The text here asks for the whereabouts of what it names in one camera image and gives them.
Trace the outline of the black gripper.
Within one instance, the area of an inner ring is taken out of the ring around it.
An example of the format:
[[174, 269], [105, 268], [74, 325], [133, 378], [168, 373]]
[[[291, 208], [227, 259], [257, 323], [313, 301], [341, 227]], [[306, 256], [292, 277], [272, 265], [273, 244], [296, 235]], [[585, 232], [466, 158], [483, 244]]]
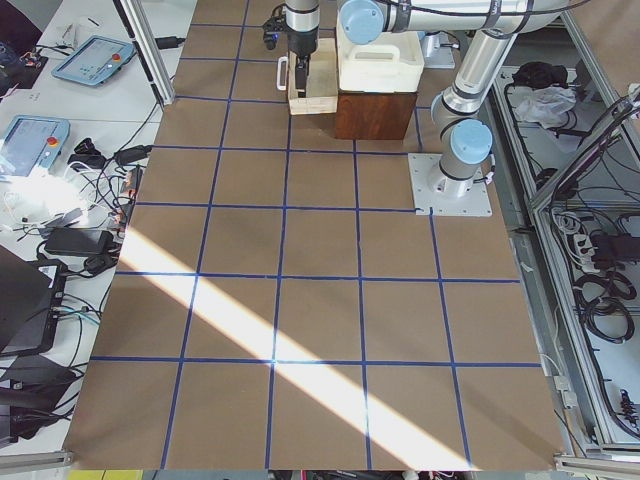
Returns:
[[307, 93], [307, 62], [318, 48], [319, 28], [309, 31], [297, 31], [287, 28], [288, 51], [296, 58], [294, 77], [295, 90], [299, 98], [305, 98]]

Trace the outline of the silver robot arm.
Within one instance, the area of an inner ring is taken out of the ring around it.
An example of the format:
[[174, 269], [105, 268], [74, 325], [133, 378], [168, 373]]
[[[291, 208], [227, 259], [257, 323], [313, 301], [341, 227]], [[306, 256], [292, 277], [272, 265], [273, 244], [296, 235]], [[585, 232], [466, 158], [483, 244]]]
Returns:
[[491, 150], [492, 135], [476, 114], [517, 36], [545, 27], [574, 6], [535, 0], [341, 1], [338, 21], [356, 45], [367, 45], [384, 32], [473, 32], [453, 83], [431, 108], [443, 153], [427, 175], [428, 186], [441, 198], [458, 199], [471, 190]]

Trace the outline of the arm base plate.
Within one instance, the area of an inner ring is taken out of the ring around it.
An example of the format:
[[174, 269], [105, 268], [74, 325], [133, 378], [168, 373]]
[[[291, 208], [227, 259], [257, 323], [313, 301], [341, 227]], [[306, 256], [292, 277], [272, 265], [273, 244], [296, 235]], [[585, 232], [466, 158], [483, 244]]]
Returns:
[[442, 155], [410, 153], [408, 166], [417, 215], [442, 217], [490, 217], [493, 213], [488, 187], [480, 166], [474, 176], [453, 180], [440, 168]]

